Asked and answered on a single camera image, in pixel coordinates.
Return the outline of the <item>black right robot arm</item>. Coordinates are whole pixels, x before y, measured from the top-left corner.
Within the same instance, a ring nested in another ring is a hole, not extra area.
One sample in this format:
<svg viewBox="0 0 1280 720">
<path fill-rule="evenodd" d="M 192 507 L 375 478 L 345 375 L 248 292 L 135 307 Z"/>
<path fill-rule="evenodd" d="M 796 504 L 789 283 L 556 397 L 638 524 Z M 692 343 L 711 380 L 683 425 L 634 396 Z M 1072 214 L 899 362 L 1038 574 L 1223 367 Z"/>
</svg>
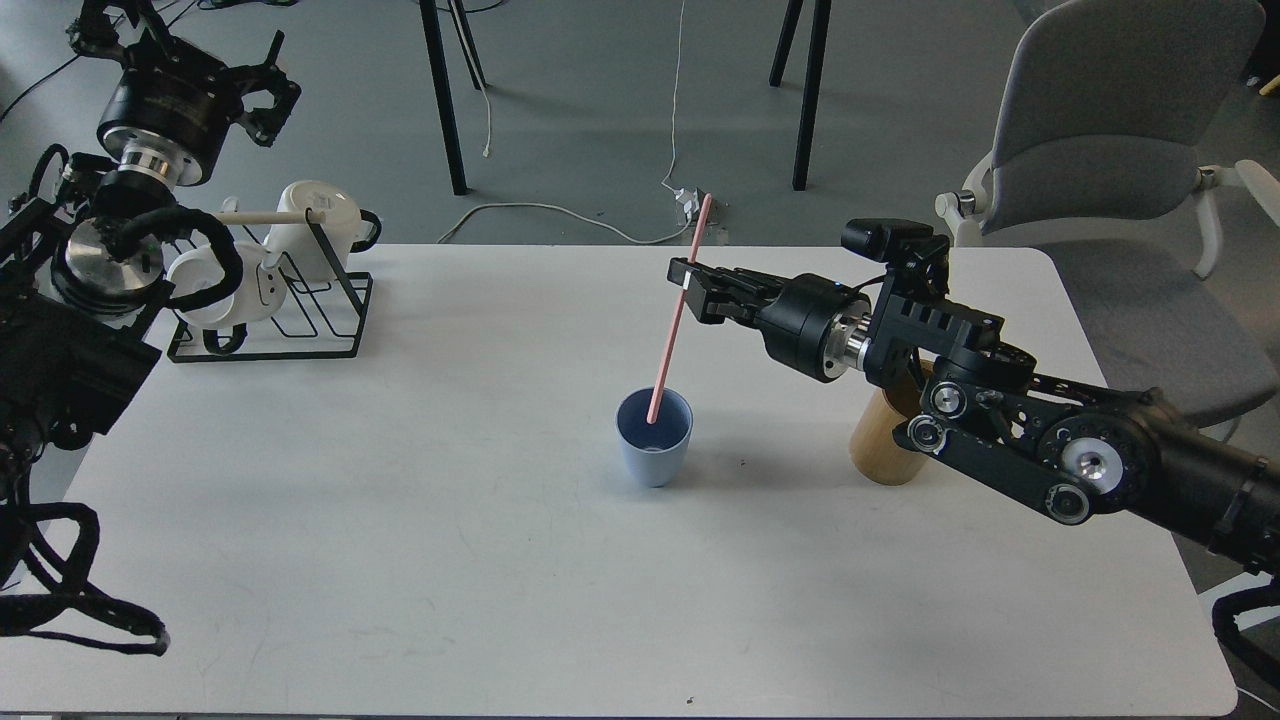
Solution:
<svg viewBox="0 0 1280 720">
<path fill-rule="evenodd" d="M 694 316 L 762 333 L 769 355 L 818 380 L 846 369 L 905 382 L 916 411 L 891 439 L 1064 525 L 1128 511 L 1240 564 L 1266 585 L 1217 600 L 1219 642 L 1270 685 L 1277 657 L 1238 619 L 1277 606 L 1277 464 L 1211 439 L 1157 389 L 1121 392 L 1036 372 L 997 316 L 947 300 L 945 258 L 887 260 L 879 297 L 686 258 L 668 278 Z"/>
</svg>

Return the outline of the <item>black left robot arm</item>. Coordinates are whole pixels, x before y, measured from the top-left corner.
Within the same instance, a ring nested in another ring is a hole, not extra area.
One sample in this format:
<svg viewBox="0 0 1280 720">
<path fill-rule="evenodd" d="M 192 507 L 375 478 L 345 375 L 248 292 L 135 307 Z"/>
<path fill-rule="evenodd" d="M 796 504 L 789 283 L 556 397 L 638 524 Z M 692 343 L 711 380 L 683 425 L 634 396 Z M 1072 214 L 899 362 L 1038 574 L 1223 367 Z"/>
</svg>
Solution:
<svg viewBox="0 0 1280 720">
<path fill-rule="evenodd" d="M 82 448 L 114 427 L 160 359 L 145 337 L 163 309 L 210 307 L 244 283 L 228 227 L 174 190 L 209 179 L 233 126 L 273 145 L 301 88 L 278 64 L 282 32 L 262 61 L 230 67 L 174 36 L 150 3 L 119 8 L 133 44 L 106 1 L 86 3 L 68 29 L 76 55 L 122 69 L 102 152 L 52 145 L 42 163 L 63 158 L 63 187 L 45 200 L 31 184 L 3 227 L 3 578 L 24 565 L 41 584 L 3 597 L 3 634 L 160 656 L 163 621 L 90 579 L 97 514 L 35 502 L 29 478 L 47 448 Z"/>
</svg>

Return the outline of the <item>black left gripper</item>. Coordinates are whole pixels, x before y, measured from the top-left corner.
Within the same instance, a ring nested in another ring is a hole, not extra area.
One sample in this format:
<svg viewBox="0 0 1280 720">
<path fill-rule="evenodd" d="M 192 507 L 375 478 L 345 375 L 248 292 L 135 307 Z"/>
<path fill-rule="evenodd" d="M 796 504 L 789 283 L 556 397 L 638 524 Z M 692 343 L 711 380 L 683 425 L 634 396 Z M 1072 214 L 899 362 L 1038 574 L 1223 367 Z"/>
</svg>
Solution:
<svg viewBox="0 0 1280 720">
<path fill-rule="evenodd" d="M 221 77 L 225 63 L 184 40 L 173 40 L 168 50 L 156 40 L 132 44 L 99 122 L 99 142 L 120 160 L 131 140 L 161 138 L 180 152 L 178 184 L 209 182 L 238 118 L 260 147 L 271 147 L 291 118 L 302 90 L 278 65 L 284 41 L 278 29 L 262 61 L 230 68 L 232 85 Z M 244 111 L 236 86 L 271 86 L 273 105 Z"/>
</svg>

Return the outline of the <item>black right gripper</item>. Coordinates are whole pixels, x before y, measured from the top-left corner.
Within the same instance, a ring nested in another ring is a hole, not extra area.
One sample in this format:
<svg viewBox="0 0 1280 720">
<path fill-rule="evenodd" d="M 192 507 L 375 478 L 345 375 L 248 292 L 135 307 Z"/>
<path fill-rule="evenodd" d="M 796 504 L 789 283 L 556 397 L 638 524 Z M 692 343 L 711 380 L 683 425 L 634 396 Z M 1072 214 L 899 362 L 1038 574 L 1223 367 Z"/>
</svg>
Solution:
<svg viewBox="0 0 1280 720">
<path fill-rule="evenodd" d="M 769 357 L 823 383 L 845 373 L 840 356 L 850 331 L 837 325 L 844 318 L 852 325 L 870 311 L 865 293 L 813 274 L 787 279 L 673 258 L 668 281 L 685 291 L 684 302 L 696 322 L 732 320 L 754 328 Z"/>
</svg>

